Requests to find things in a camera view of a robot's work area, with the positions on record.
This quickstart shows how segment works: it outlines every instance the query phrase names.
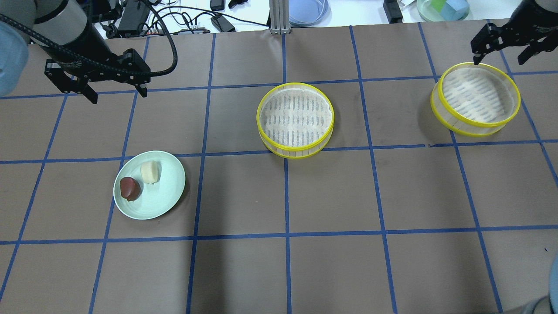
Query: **metal bracket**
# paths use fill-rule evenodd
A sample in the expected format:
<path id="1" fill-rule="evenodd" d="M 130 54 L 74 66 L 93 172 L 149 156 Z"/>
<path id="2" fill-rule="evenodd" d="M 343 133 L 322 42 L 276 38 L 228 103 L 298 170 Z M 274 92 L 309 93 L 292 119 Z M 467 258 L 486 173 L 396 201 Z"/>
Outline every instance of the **metal bracket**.
<path id="1" fill-rule="evenodd" d="M 290 34 L 291 22 L 288 20 L 288 0 L 270 0 L 271 34 Z"/>

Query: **green block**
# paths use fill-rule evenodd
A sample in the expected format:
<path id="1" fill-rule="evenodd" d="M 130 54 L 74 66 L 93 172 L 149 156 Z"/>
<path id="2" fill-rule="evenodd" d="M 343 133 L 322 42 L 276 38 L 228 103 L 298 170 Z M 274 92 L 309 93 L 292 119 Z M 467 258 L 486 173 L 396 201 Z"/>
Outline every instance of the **green block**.
<path id="1" fill-rule="evenodd" d="M 446 0 L 432 0 L 432 2 L 430 2 L 430 6 L 433 7 L 434 10 L 436 10 L 437 12 L 442 11 L 444 4 L 446 4 Z"/>

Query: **blue tape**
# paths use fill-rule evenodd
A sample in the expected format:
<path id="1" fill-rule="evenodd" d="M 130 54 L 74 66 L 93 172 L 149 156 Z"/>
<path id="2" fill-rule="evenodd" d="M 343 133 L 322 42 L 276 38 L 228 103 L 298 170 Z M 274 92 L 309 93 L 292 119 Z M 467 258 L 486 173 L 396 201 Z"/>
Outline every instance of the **blue tape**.
<path id="1" fill-rule="evenodd" d="M 337 79 L 337 80 L 310 80 L 303 82 L 306 84 L 334 84 L 334 83 L 358 83 L 357 79 Z"/>
<path id="2" fill-rule="evenodd" d="M 368 146 L 352 146 L 352 147 L 326 147 L 322 151 L 345 151 L 345 150 L 368 150 Z"/>
<path id="3" fill-rule="evenodd" d="M 44 160 L 32 159 L 32 160 L 5 160 L 0 161 L 0 165 L 11 165 L 11 164 L 41 164 Z"/>
<path id="4" fill-rule="evenodd" d="M 223 89 L 223 88 L 245 88 L 245 87 L 275 87 L 281 85 L 281 83 L 262 83 L 262 84 L 241 84 L 241 85 L 218 85 L 211 86 L 212 89 Z"/>
<path id="5" fill-rule="evenodd" d="M 283 53 L 283 84 L 287 83 L 287 43 L 285 34 L 281 35 L 281 50 Z"/>
<path id="6" fill-rule="evenodd" d="M 434 68 L 434 63 L 432 62 L 432 56 L 430 55 L 430 50 L 428 49 L 428 44 L 426 43 L 426 37 L 424 36 L 424 31 L 422 30 L 422 25 L 417 23 L 418 31 L 420 33 L 420 37 L 422 38 L 422 43 L 424 44 L 424 48 L 426 50 L 426 57 L 428 58 L 428 63 L 430 64 L 430 69 L 432 70 L 432 76 L 438 82 L 438 76 L 436 75 L 436 69 Z"/>
<path id="7" fill-rule="evenodd" d="M 196 264 L 196 251 L 198 248 L 198 230 L 200 225 L 200 207 L 201 207 L 201 189 L 203 187 L 204 168 L 205 168 L 205 149 L 207 147 L 208 139 L 208 124 L 209 124 L 209 103 L 211 100 L 211 80 L 213 78 L 213 61 L 215 58 L 215 34 L 211 42 L 211 59 L 209 62 L 209 80 L 208 80 L 208 94 L 205 104 L 205 122 L 204 122 L 204 139 L 201 148 L 201 163 L 200 163 L 200 178 L 198 181 L 198 197 L 196 200 L 196 216 L 194 219 L 194 239 L 192 241 L 192 253 L 190 257 L 190 273 L 188 279 L 188 293 L 186 295 L 186 314 L 191 312 L 192 304 L 192 290 L 194 287 L 194 267 Z"/>
<path id="8" fill-rule="evenodd" d="M 506 66 L 506 71 L 508 72 L 509 77 L 511 77 L 513 80 L 515 80 L 514 76 L 512 74 L 512 71 L 509 68 L 508 60 L 506 60 L 506 56 L 504 55 L 504 52 L 502 50 L 500 50 L 500 56 L 502 57 L 502 60 L 504 61 L 504 65 Z M 541 136 L 538 133 L 537 127 L 535 126 L 535 122 L 533 121 L 533 118 L 531 117 L 531 114 L 529 113 L 529 110 L 527 109 L 527 105 L 525 105 L 525 101 L 523 99 L 521 99 L 521 105 L 523 107 L 523 111 L 525 111 L 525 115 L 527 116 L 527 119 L 529 120 L 529 124 L 531 125 L 531 128 L 533 129 L 533 132 L 535 133 L 535 137 L 537 139 L 537 142 L 539 143 L 539 145 L 541 145 L 542 154 L 545 157 L 546 164 L 549 167 L 552 178 L 554 179 L 554 183 L 558 187 L 558 175 L 556 175 L 556 170 L 554 169 L 554 165 L 552 164 L 552 161 L 550 160 L 549 154 L 546 151 L 546 147 L 545 147 L 545 144 L 544 144 L 546 141 L 541 140 Z"/>
<path id="9" fill-rule="evenodd" d="M 411 145 L 380 145 L 373 146 L 373 149 L 401 149 L 401 148 L 425 148 L 424 144 L 411 144 Z"/>
<path id="10" fill-rule="evenodd" d="M 395 298 L 395 289 L 393 287 L 393 277 L 392 277 L 392 272 L 391 272 L 391 261 L 389 259 L 389 248 L 388 248 L 388 242 L 387 242 L 387 236 L 386 236 L 386 224 L 384 223 L 384 218 L 383 218 L 383 210 L 382 210 L 382 201 L 380 198 L 380 188 L 378 185 L 378 173 L 376 170 L 376 160 L 374 158 L 374 147 L 372 144 L 372 135 L 370 133 L 370 126 L 368 124 L 368 111 L 366 108 L 366 99 L 364 97 L 364 87 L 363 87 L 363 83 L 362 83 L 362 72 L 360 69 L 360 61 L 358 58 L 358 50 L 357 50 L 357 43 L 355 41 L 354 38 L 354 32 L 353 32 L 353 27 L 349 26 L 349 32 L 350 32 L 350 38 L 351 38 L 351 42 L 353 44 L 353 52 L 354 52 L 354 58 L 355 61 L 357 63 L 357 73 L 358 73 L 358 80 L 359 80 L 359 87 L 360 87 L 360 101 L 362 102 L 362 111 L 364 114 L 364 125 L 366 127 L 366 136 L 368 138 L 368 147 L 370 150 L 370 160 L 372 163 L 372 174 L 374 176 L 374 188 L 376 190 L 376 202 L 378 204 L 378 215 L 379 215 L 379 220 L 380 220 L 380 226 L 382 229 L 382 242 L 383 242 L 383 247 L 384 247 L 384 257 L 386 259 L 386 272 L 387 272 L 387 278 L 388 278 L 388 284 L 389 284 L 389 294 L 391 296 L 391 306 L 392 306 L 392 310 L 393 313 L 397 314 L 397 303 L 396 303 L 396 298 Z"/>
<path id="11" fill-rule="evenodd" d="M 288 160 L 283 160 L 283 171 L 285 173 L 285 265 L 287 274 L 287 314 L 292 314 L 292 298 L 291 298 L 291 238 L 290 238 L 290 214 L 288 201 Z"/>
<path id="12" fill-rule="evenodd" d="M 25 231 L 25 227 L 27 226 L 27 220 L 29 219 L 29 214 L 31 213 L 31 207 L 33 207 L 33 202 L 35 201 L 37 188 L 39 187 L 39 183 L 41 182 L 42 173 L 45 170 L 45 164 L 46 164 L 45 160 L 49 157 L 50 149 L 52 147 L 52 143 L 54 142 L 54 137 L 56 136 L 56 131 L 58 130 L 58 125 L 60 124 L 60 119 L 62 119 L 62 113 L 64 111 L 64 107 L 66 106 L 67 100 L 68 97 L 64 97 L 64 99 L 62 100 L 62 104 L 60 105 L 60 110 L 58 111 L 58 116 L 56 117 L 56 122 L 54 123 L 52 134 L 50 135 L 49 144 L 46 148 L 45 156 L 41 164 L 41 170 L 39 170 L 37 180 L 35 181 L 35 186 L 33 187 L 33 192 L 31 193 L 31 198 L 29 200 L 29 204 L 27 205 L 27 210 L 25 211 L 25 216 L 23 218 L 23 223 L 21 224 L 20 233 L 17 237 L 16 245 L 13 248 L 12 257 L 9 260 L 8 269 L 6 270 L 6 275 L 4 276 L 2 287 L 0 287 L 0 301 L 2 301 L 2 297 L 4 296 L 4 291 L 6 290 L 6 284 L 8 283 L 9 274 L 12 271 L 13 262 L 16 260 L 17 251 L 20 247 L 21 239 L 23 238 L 23 232 Z"/>
<path id="13" fill-rule="evenodd" d="M 154 89 L 148 89 L 147 91 L 150 93 L 157 93 L 157 92 L 172 92 L 172 91 L 197 91 L 200 89 L 207 89 L 207 86 L 154 88 Z"/>
<path id="14" fill-rule="evenodd" d="M 67 94 L 44 94 L 44 95 L 21 95 L 21 96 L 3 96 L 0 99 L 27 99 L 27 98 L 49 98 L 49 97 L 65 97 Z"/>
<path id="15" fill-rule="evenodd" d="M 456 143 L 457 146 L 487 146 L 487 145 L 517 145 L 517 144 L 537 144 L 538 141 L 500 141 L 500 142 L 464 142 Z"/>
<path id="16" fill-rule="evenodd" d="M 554 230 L 558 225 L 526 225 L 526 226 L 493 226 L 480 227 L 484 231 L 519 231 L 519 230 Z M 325 236 L 360 236 L 360 235 L 400 235 L 400 234 L 444 234 L 455 232 L 476 232 L 476 227 L 469 228 L 441 228 L 441 229 L 394 229 L 394 230 L 356 230 L 356 231 L 318 231 L 318 232 L 289 232 L 289 237 L 325 237 Z M 233 234 L 206 235 L 196 237 L 197 241 L 230 240 L 230 239 L 267 239 L 287 237 L 287 233 L 272 234 Z M 52 239 L 52 240 L 11 240 L 0 241 L 0 245 L 28 244 L 67 244 L 67 243 L 124 243 L 124 242 L 161 242 L 161 241 L 191 241 L 193 236 L 164 236 L 164 237 L 127 237 L 108 239 Z"/>
<path id="17" fill-rule="evenodd" d="M 206 153 L 205 156 L 236 156 L 236 155 L 258 155 L 272 154 L 269 150 L 247 150 L 247 151 L 230 151 L 222 153 Z"/>
<path id="18" fill-rule="evenodd" d="M 106 92 L 98 92 L 99 95 L 110 95 L 110 94 L 132 94 L 135 93 L 135 89 L 129 89 L 126 91 L 106 91 Z M 78 96 L 76 93 L 70 93 L 70 96 Z"/>
<path id="19" fill-rule="evenodd" d="M 436 77 L 433 75 L 424 75 L 419 77 L 392 77 L 392 78 L 369 78 L 363 79 L 363 82 L 377 82 L 383 80 L 415 80 L 415 79 L 435 79 Z"/>
<path id="20" fill-rule="evenodd" d="M 145 42 L 145 47 L 143 48 L 143 56 L 142 58 L 145 60 L 146 56 L 147 56 L 147 49 L 149 47 L 149 37 L 147 38 L 146 42 Z M 132 108 L 130 109 L 130 116 L 128 118 L 128 125 L 126 127 L 126 135 L 124 136 L 124 143 L 122 144 L 122 153 L 120 156 L 120 165 L 118 169 L 122 169 L 122 167 L 124 166 L 124 157 L 126 156 L 126 148 L 128 147 L 128 139 L 130 136 L 130 130 L 132 128 L 132 121 L 134 118 L 134 112 L 136 110 L 136 103 L 137 103 L 137 98 L 138 98 L 138 92 L 134 91 L 134 99 L 132 101 Z M 105 233 L 104 233 L 104 241 L 103 241 L 103 245 L 101 247 L 101 254 L 99 257 L 99 263 L 97 265 L 97 272 L 95 274 L 95 282 L 93 284 L 93 292 L 91 294 L 91 301 L 89 302 L 89 314 L 93 314 L 93 307 L 95 306 L 95 299 L 97 297 L 97 289 L 99 288 L 99 280 L 100 280 L 100 275 L 101 275 L 101 271 L 103 269 L 103 261 L 104 261 L 104 255 L 105 252 L 107 250 L 107 239 L 108 239 L 108 235 L 110 232 L 110 225 L 112 223 L 112 216 L 114 213 L 114 200 L 111 199 L 110 200 L 110 208 L 108 211 L 108 217 L 107 217 L 107 225 L 105 227 Z"/>
<path id="21" fill-rule="evenodd" d="M 558 71 L 534 71 L 534 72 L 511 72 L 511 71 L 508 71 L 508 73 L 511 73 L 512 75 L 541 75 L 541 74 L 558 74 Z"/>
<path id="22" fill-rule="evenodd" d="M 490 284 L 492 286 L 492 292 L 494 294 L 494 300 L 496 302 L 496 306 L 498 307 L 498 312 L 503 312 L 502 310 L 502 302 L 500 301 L 500 296 L 498 294 L 498 288 L 496 287 L 496 281 L 494 280 L 494 274 L 492 273 L 492 266 L 490 265 L 490 259 L 488 258 L 488 252 L 486 245 L 484 244 L 484 237 L 482 233 L 482 229 L 480 228 L 479 218 L 477 216 L 477 210 L 475 208 L 475 204 L 473 202 L 473 195 L 471 194 L 471 190 L 469 188 L 469 181 L 467 180 L 467 176 L 465 173 L 465 167 L 463 166 L 463 160 L 461 159 L 461 153 L 459 153 L 459 147 L 457 146 L 457 142 L 455 141 L 455 134 L 451 132 L 451 140 L 454 143 L 455 155 L 457 156 L 457 161 L 459 164 L 459 170 L 461 171 L 461 176 L 463 177 L 463 183 L 465 184 L 465 191 L 467 193 L 467 199 L 469 200 L 469 206 L 471 207 L 471 213 L 473 214 L 473 220 L 475 222 L 475 228 L 477 230 L 477 235 L 479 237 L 480 248 L 483 252 L 484 262 L 487 267 L 488 278 L 490 280 Z"/>

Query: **electrical cord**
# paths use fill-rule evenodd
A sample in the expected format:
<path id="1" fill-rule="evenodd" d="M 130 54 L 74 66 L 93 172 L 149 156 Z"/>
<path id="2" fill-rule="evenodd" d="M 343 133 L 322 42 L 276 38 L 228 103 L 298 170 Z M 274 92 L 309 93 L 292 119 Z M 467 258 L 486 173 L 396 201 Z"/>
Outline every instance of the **electrical cord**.
<path id="1" fill-rule="evenodd" d="M 216 12 L 213 12 L 213 11 L 207 10 L 207 9 L 200 9 L 200 8 L 194 8 L 194 7 L 185 7 L 185 6 L 168 6 L 168 7 L 164 7 L 164 8 L 162 8 L 162 9 L 157 10 L 157 13 L 161 13 L 161 11 L 163 11 L 163 10 L 166 10 L 166 9 L 173 9 L 173 8 L 192 9 L 192 10 L 203 11 L 203 12 L 208 12 L 208 13 L 216 13 Z M 225 13 L 218 13 L 218 14 L 220 14 L 220 15 L 222 15 L 222 16 L 230 17 L 230 18 L 235 19 L 235 20 L 240 21 L 240 22 L 251 23 L 251 24 L 255 24 L 255 25 L 260 25 L 260 26 L 269 27 L 269 26 L 267 26 L 267 25 L 265 25 L 265 24 L 262 24 L 262 23 L 258 23 L 258 22 L 254 22 L 254 21 L 243 20 L 243 19 L 241 19 L 241 18 L 234 17 L 234 16 L 232 16 L 232 15 L 228 15 L 228 14 L 225 14 Z"/>
<path id="2" fill-rule="evenodd" d="M 209 16 L 212 16 L 212 17 L 213 17 L 213 16 L 215 16 L 215 13 L 213 13 L 213 12 L 202 12 L 202 13 L 196 15 L 196 16 L 194 17 L 194 24 L 195 24 L 195 25 L 198 24 L 198 17 L 200 17 L 200 16 L 202 16 L 202 15 L 209 15 Z"/>
<path id="3" fill-rule="evenodd" d="M 107 64 L 103 64 L 100 63 L 98 61 L 89 59 L 87 57 L 84 57 L 80 54 L 77 54 L 73 51 L 71 51 L 70 49 L 63 47 L 55 42 L 53 42 L 52 40 L 46 38 L 45 36 L 39 34 L 38 32 L 30 29 L 29 27 L 19 23 L 18 21 L 15 21 L 7 16 L 5 16 L 4 14 L 0 13 L 0 21 L 28 34 L 29 36 L 33 37 L 34 39 L 40 41 L 41 43 L 50 46 L 51 48 L 55 49 L 56 51 L 63 53 L 67 56 L 70 56 L 76 60 L 79 60 L 83 63 L 86 63 L 88 65 L 94 66 L 100 70 L 104 70 L 107 72 L 115 72 L 115 73 L 119 73 L 119 74 L 125 74 L 125 75 L 130 75 L 130 76 L 148 76 L 148 77 L 160 77 L 163 75 L 166 75 L 168 73 L 171 73 L 172 71 L 174 71 L 174 69 L 176 68 L 176 64 L 178 63 L 178 54 L 176 52 L 176 46 L 171 38 L 171 35 L 169 33 L 169 30 L 167 29 L 167 26 L 165 25 L 165 23 L 162 21 L 161 17 L 159 16 L 159 13 L 157 12 L 157 10 L 155 10 L 149 0 L 140 0 L 142 1 L 145 5 L 147 5 L 149 7 L 149 9 L 151 10 L 151 12 L 153 12 L 153 14 L 157 17 L 158 20 L 161 21 L 161 26 L 163 28 L 163 31 L 165 33 L 165 35 L 167 36 L 168 40 L 169 40 L 169 44 L 171 46 L 171 50 L 172 50 L 172 64 L 169 68 L 162 70 L 162 71 L 156 71 L 156 72 L 139 72 L 139 71 L 129 71 L 126 70 L 124 68 L 116 68 L 114 66 L 111 65 L 107 65 Z"/>
<path id="4" fill-rule="evenodd" d="M 186 16 L 188 16 L 188 20 L 190 20 L 190 23 L 192 23 L 192 17 L 191 17 L 187 12 L 182 12 L 182 13 L 180 13 L 180 14 L 181 14 L 181 15 L 186 14 Z"/>
<path id="5" fill-rule="evenodd" d="M 176 20 L 176 18 L 174 17 L 174 15 L 180 15 L 180 17 L 182 17 L 182 19 L 184 20 L 184 23 L 180 23 L 179 21 Z M 180 12 L 169 12 L 163 16 L 161 16 L 161 19 L 165 18 L 166 16 L 172 16 L 175 19 L 175 22 L 180 25 L 180 26 L 186 26 L 188 28 L 189 31 L 192 32 L 192 34 L 194 33 L 194 30 L 190 27 L 190 24 L 188 22 L 188 20 L 186 19 L 186 17 L 184 17 L 184 15 L 182 15 L 182 13 Z M 156 21 L 154 24 L 152 24 L 151 26 L 147 26 L 148 30 L 155 28 L 156 30 L 159 30 L 159 28 L 157 27 L 159 25 L 159 21 Z"/>

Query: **light green plate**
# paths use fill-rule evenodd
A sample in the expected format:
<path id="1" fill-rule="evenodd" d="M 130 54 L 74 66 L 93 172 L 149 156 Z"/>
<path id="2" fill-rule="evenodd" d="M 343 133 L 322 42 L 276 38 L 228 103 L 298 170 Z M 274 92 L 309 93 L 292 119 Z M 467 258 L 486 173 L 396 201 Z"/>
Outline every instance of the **light green plate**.
<path id="1" fill-rule="evenodd" d="M 153 184 L 144 183 L 141 178 L 141 164 L 150 160 L 156 161 L 159 167 L 159 181 Z M 124 177 L 134 178 L 141 187 L 141 194 L 135 201 L 128 202 L 120 194 L 120 180 Z M 118 172 L 113 187 L 114 203 L 130 218 L 152 219 L 176 204 L 185 184 L 184 167 L 176 157 L 165 151 L 148 151 L 130 159 Z"/>

